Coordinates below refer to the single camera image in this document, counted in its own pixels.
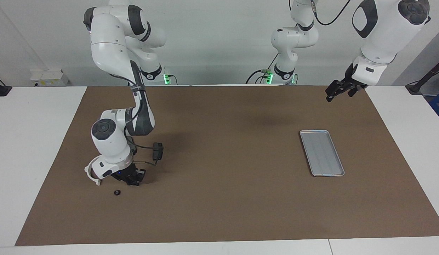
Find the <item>cable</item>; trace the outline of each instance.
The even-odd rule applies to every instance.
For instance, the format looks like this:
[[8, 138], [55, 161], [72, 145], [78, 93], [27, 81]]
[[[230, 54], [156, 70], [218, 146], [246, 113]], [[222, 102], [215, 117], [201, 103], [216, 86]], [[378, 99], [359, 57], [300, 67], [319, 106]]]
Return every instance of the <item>cable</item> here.
[[250, 80], [255, 74], [257, 74], [257, 73], [263, 73], [263, 72], [262, 72], [262, 70], [257, 70], [257, 71], [255, 71], [254, 73], [252, 73], [252, 74], [248, 77], [248, 79], [246, 80], [246, 83], [245, 83], [245, 84], [247, 84], [247, 83], [249, 82], [249, 80]]
[[168, 77], [174, 77], [176, 78], [176, 84], [179, 85], [179, 82], [177, 81], [177, 77], [175, 75], [169, 74]]
[[273, 61], [270, 63], [270, 65], [268, 66], [268, 68], [267, 69], [270, 69], [270, 67], [272, 66], [272, 64], [275, 62], [275, 60], [276, 60], [276, 58], [278, 57], [278, 55], [279, 55], [279, 52], [278, 53], [276, 53], [276, 56], [273, 58]]
[[148, 164], [148, 165], [156, 166], [156, 162], [155, 162], [155, 164], [147, 162], [147, 161], [134, 161], [133, 163], [135, 163], [135, 164]]
[[134, 145], [134, 146], [136, 146], [136, 147], [139, 147], [139, 148], [150, 149], [150, 150], [164, 148], [164, 147], [147, 147], [147, 146], [141, 146], [141, 145], [137, 145], [137, 144], [135, 144], [134, 142], [131, 142], [131, 144]]
[[310, 2], [311, 2], [311, 6], [312, 6], [312, 12], [314, 13], [315, 19], [317, 19], [317, 22], [318, 22], [319, 24], [321, 24], [322, 26], [329, 26], [329, 25], [333, 24], [333, 23], [337, 20], [337, 18], [339, 18], [339, 16], [341, 16], [342, 12], [343, 12], [343, 11], [346, 9], [346, 7], [349, 5], [350, 1], [351, 1], [351, 0], [348, 0], [348, 1], [347, 1], [346, 5], [344, 5], [344, 7], [342, 7], [342, 10], [339, 12], [339, 14], [336, 16], [336, 18], [333, 19], [333, 21], [331, 21], [330, 23], [326, 23], [326, 24], [325, 24], [325, 23], [322, 23], [322, 22], [319, 20], [319, 18], [317, 17], [317, 10], [316, 10], [316, 8], [315, 8], [314, 0], [310, 0]]
[[6, 84], [0, 79], [0, 82], [2, 83], [2, 85], [4, 85], [4, 87], [6, 86]]
[[254, 83], [255, 83], [255, 84], [257, 84], [257, 80], [258, 80], [258, 79], [260, 79], [260, 78], [262, 78], [262, 79], [260, 80], [259, 84], [261, 84], [261, 83], [262, 83], [262, 80], [263, 80], [263, 78], [265, 78], [265, 76], [263, 75], [263, 76], [261, 76], [261, 77], [257, 78], [257, 79], [256, 79], [256, 81], [255, 81]]
[[[124, 77], [122, 77], [122, 76], [113, 75], [113, 74], [109, 74], [109, 75], [110, 75], [110, 76], [113, 76], [113, 77], [115, 77], [115, 78], [119, 78], [119, 79], [122, 79], [122, 80], [128, 81], [129, 83], [131, 83], [131, 84], [133, 84], [134, 86], [136, 86], [136, 83], [130, 81], [130, 80], [127, 79], [127, 78], [124, 78]], [[127, 129], [127, 124], [130, 123], [131, 121], [134, 121], [134, 119], [139, 115], [139, 113], [141, 112], [141, 110], [142, 110], [142, 102], [139, 103], [139, 109], [137, 110], [135, 116], [133, 116], [133, 118], [132, 118], [131, 120], [129, 120], [129, 121], [127, 121], [127, 122], [125, 123], [124, 134], [125, 134], [125, 130]]]

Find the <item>green led light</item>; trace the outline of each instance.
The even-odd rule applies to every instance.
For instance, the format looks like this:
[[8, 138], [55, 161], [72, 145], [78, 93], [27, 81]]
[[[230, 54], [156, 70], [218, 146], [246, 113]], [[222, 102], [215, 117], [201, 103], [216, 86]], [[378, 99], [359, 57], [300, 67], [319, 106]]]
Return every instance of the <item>green led light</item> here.
[[164, 83], [166, 85], [171, 84], [171, 79], [169, 79], [169, 77], [166, 74], [163, 74], [163, 77], [164, 77]]
[[268, 72], [268, 77], [267, 77], [267, 84], [271, 84], [273, 82], [273, 74], [271, 72]]

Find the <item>small black object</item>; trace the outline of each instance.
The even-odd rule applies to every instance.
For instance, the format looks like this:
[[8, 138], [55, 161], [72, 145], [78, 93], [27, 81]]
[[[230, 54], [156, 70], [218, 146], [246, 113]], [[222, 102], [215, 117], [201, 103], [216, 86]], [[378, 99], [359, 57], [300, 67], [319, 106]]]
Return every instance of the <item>small black object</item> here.
[[163, 158], [163, 144], [161, 142], [153, 143], [153, 161], [159, 161]]
[[414, 88], [415, 85], [405, 85], [406, 89], [409, 91], [412, 95], [422, 95], [422, 93], [419, 91], [419, 88]]

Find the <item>black stand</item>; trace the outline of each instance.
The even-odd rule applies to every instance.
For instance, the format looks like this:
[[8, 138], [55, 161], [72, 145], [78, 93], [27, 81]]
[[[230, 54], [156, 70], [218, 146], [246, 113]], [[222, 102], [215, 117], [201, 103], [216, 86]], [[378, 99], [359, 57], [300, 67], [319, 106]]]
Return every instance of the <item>black stand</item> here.
[[407, 90], [410, 92], [410, 94], [412, 95], [422, 95], [419, 90], [421, 89], [421, 87], [428, 81], [430, 80], [430, 78], [432, 78], [433, 76], [437, 75], [439, 73], [439, 63], [432, 68], [432, 70], [430, 70], [424, 77], [422, 77], [421, 80], [419, 80], [419, 82], [415, 85], [407, 85], [405, 86], [407, 88]]
[[0, 97], [5, 97], [7, 94], [9, 94], [12, 87], [10, 86], [2, 86], [0, 85]]

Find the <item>black cable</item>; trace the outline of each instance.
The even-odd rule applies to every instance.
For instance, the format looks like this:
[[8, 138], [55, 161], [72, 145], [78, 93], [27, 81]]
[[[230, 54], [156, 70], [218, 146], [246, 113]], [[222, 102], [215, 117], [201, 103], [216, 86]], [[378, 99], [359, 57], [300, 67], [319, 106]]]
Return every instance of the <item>black cable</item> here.
[[[109, 74], [109, 75], [110, 75], [110, 76], [113, 76], [113, 77], [115, 77], [115, 78], [124, 79], [124, 80], [128, 81], [129, 83], [133, 84], [134, 86], [136, 86], [136, 83], [130, 81], [129, 79], [126, 79], [126, 78], [121, 77], [121, 76], [112, 75], [112, 74]], [[141, 146], [141, 145], [135, 144], [133, 140], [131, 140], [131, 141], [129, 140], [129, 138], [128, 138], [128, 136], [127, 136], [127, 133], [126, 133], [126, 131], [127, 131], [127, 124], [130, 123], [130, 122], [132, 122], [132, 121], [134, 121], [134, 119], [139, 115], [139, 113], [141, 112], [141, 110], [142, 110], [142, 102], [139, 103], [139, 108], [138, 108], [138, 110], [137, 110], [135, 116], [133, 116], [133, 118], [130, 119], [129, 121], [126, 121], [126, 122], [125, 122], [125, 126], [124, 126], [124, 136], [125, 136], [125, 139], [126, 139], [127, 142], [129, 142], [130, 144], [132, 144], [132, 145], [134, 145], [134, 146], [136, 146], [136, 147], [139, 147], [139, 148], [143, 148], [143, 149], [152, 149], [152, 150], [153, 150], [153, 149], [161, 149], [161, 147], [146, 147], [146, 146]], [[155, 164], [152, 164], [152, 163], [148, 163], [148, 164], [151, 164], [151, 165], [153, 165], [153, 166], [156, 166], [157, 163], [158, 163], [158, 160], [155, 161]]]
[[2, 85], [4, 85], [4, 87], [6, 86], [6, 84], [0, 79], [0, 82], [2, 83]]
[[256, 79], [256, 81], [255, 81], [254, 83], [255, 83], [255, 84], [257, 84], [257, 80], [258, 80], [258, 79], [260, 79], [260, 78], [262, 78], [262, 79], [260, 80], [259, 84], [261, 84], [261, 83], [262, 83], [262, 80], [263, 80], [263, 78], [265, 78], [265, 76], [263, 75], [263, 76], [261, 76], [261, 77], [257, 78], [257, 79]]
[[247, 84], [247, 83], [249, 82], [249, 80], [250, 80], [255, 74], [257, 74], [257, 73], [262, 73], [262, 70], [257, 70], [257, 71], [255, 71], [254, 73], [252, 73], [252, 74], [248, 77], [248, 79], [246, 80], [246, 83], [245, 83], [245, 84]]
[[[310, 0], [310, 1], [311, 1], [312, 5], [315, 6], [314, 0]], [[317, 17], [317, 11], [316, 11], [315, 8], [314, 8], [312, 11], [314, 12], [315, 19], [317, 19], [317, 22], [318, 22], [319, 24], [321, 24], [322, 26], [329, 26], [329, 25], [333, 24], [333, 23], [339, 18], [339, 16], [341, 16], [342, 12], [343, 12], [343, 11], [346, 9], [346, 7], [349, 5], [350, 1], [351, 1], [351, 0], [348, 0], [348, 1], [347, 1], [346, 5], [344, 5], [344, 7], [342, 7], [342, 10], [339, 12], [339, 14], [336, 16], [336, 18], [334, 18], [333, 21], [331, 21], [330, 23], [326, 23], [326, 24], [325, 24], [325, 23], [322, 23], [322, 22], [319, 20], [319, 18]]]
[[176, 84], [179, 85], [179, 82], [177, 81], [177, 77], [175, 75], [169, 74], [168, 77], [174, 77], [176, 78]]
[[270, 67], [272, 66], [272, 64], [275, 62], [275, 60], [276, 60], [276, 58], [278, 57], [278, 55], [279, 55], [279, 52], [278, 53], [276, 53], [276, 56], [273, 58], [273, 61], [270, 63], [270, 65], [268, 66], [268, 68], [267, 69], [270, 69]]
[[275, 58], [273, 58], [273, 61], [270, 63], [270, 65], [268, 66], [267, 69], [270, 69], [270, 67], [272, 66], [272, 64], [275, 62], [276, 58], [278, 57], [279, 53], [276, 53]]

